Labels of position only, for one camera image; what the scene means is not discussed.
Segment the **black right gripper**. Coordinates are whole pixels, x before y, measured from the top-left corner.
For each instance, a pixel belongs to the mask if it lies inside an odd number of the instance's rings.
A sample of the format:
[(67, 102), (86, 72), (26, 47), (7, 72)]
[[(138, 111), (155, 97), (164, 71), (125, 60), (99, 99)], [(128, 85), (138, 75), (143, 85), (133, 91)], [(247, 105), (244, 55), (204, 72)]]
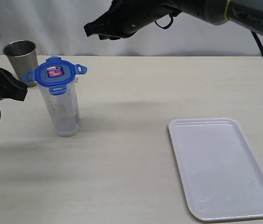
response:
[(151, 23), (168, 29), (173, 18), (180, 14), (171, 3), (171, 0), (113, 0), (107, 12), (83, 28), (87, 37), (98, 35), (99, 40), (130, 38)]

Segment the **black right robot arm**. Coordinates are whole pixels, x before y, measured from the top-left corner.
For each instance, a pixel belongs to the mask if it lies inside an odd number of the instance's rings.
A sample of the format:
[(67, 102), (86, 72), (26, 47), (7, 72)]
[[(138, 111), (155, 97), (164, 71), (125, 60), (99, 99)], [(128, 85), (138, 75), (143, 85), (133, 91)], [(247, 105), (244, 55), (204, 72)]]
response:
[(84, 30), (100, 40), (129, 38), (169, 15), (185, 13), (213, 25), (232, 21), (263, 36), (263, 0), (114, 0)]

